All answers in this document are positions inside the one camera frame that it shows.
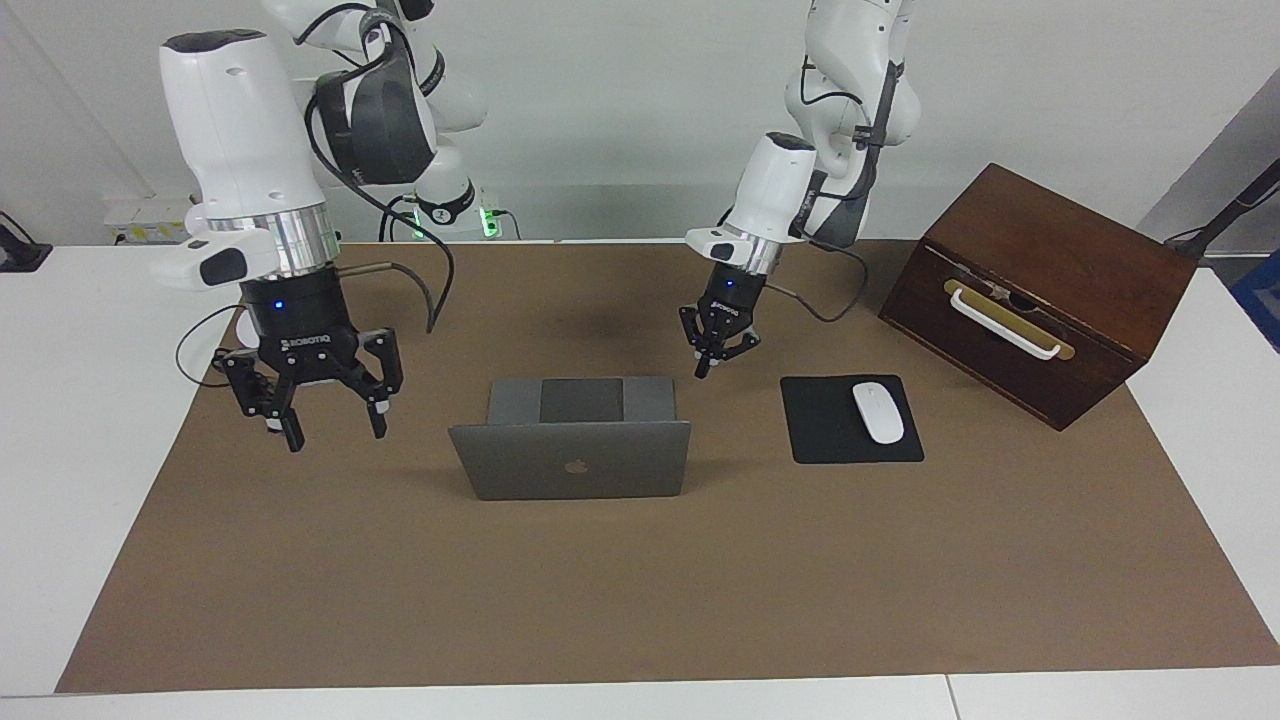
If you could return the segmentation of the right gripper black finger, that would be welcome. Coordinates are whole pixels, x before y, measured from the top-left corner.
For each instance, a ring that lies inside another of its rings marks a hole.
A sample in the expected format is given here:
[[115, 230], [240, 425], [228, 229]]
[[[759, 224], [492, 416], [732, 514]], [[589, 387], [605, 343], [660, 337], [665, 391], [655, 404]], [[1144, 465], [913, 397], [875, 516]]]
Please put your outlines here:
[[357, 333], [356, 342], [378, 360], [380, 375], [353, 359], [353, 364], [346, 368], [346, 387], [364, 398], [372, 436], [381, 439], [387, 434], [385, 415], [390, 397], [402, 389], [404, 382], [398, 340], [394, 329], [381, 328]]
[[216, 356], [218, 366], [229, 382], [241, 411], [246, 416], [260, 416], [268, 421], [268, 429], [282, 434], [296, 454], [305, 446], [305, 433], [300, 419], [292, 407], [298, 383], [300, 364], [297, 357], [285, 355], [282, 369], [270, 380], [259, 373], [256, 348], [241, 348]]

